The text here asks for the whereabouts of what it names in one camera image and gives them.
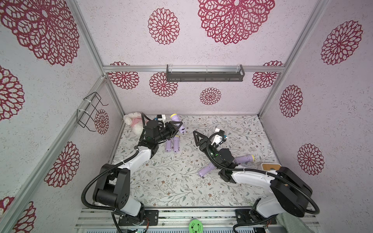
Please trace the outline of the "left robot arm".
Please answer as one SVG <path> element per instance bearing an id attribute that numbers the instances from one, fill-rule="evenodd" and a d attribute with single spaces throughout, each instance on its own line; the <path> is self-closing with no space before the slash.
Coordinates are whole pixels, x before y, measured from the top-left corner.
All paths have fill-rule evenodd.
<path id="1" fill-rule="evenodd" d="M 130 178 L 153 158 L 159 145 L 173 139 L 183 126 L 180 120 L 161 122 L 141 114 L 143 130 L 135 152 L 115 165 L 105 164 L 83 189 L 82 204 L 90 209 L 110 211 L 112 217 L 127 217 L 134 225 L 146 221 L 144 204 L 130 196 Z"/>

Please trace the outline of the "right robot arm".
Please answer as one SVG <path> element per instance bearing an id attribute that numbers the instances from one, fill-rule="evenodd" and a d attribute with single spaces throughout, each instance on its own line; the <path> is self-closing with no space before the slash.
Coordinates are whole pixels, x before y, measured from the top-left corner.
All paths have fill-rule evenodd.
<path id="1" fill-rule="evenodd" d="M 209 159 L 211 166 L 219 169 L 219 176 L 227 183 L 244 183 L 263 188 L 265 197 L 257 199 L 249 212 L 233 226 L 237 228 L 267 224 L 282 213 L 295 217 L 305 214 L 317 215 L 320 209 L 311 198 L 313 193 L 307 185 L 289 168 L 280 166 L 277 170 L 242 167 L 229 149 L 219 148 L 227 140 L 225 132 L 219 130 L 211 136 L 193 131 L 196 146 Z"/>

